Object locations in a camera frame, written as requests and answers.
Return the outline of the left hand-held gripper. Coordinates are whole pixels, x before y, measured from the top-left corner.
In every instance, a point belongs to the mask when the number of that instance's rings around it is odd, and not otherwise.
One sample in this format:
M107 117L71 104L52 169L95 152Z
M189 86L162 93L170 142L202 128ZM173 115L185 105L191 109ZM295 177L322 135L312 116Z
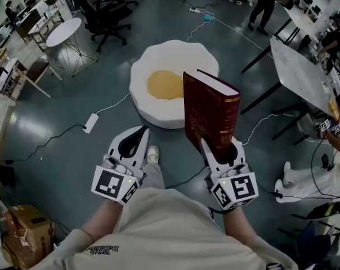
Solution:
M115 136L102 165L95 169L91 192L114 203L127 204L144 179L140 168L146 157L149 137L150 130L145 125Z

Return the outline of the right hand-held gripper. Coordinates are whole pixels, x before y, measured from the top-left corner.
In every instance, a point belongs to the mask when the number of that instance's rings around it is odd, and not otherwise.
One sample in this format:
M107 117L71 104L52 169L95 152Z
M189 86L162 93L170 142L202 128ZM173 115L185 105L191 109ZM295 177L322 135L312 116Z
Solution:
M219 163L205 139L200 149L209 174L205 178L209 193L214 196L222 210L234 210L258 197L255 173L245 160L243 144L231 140L233 166Z

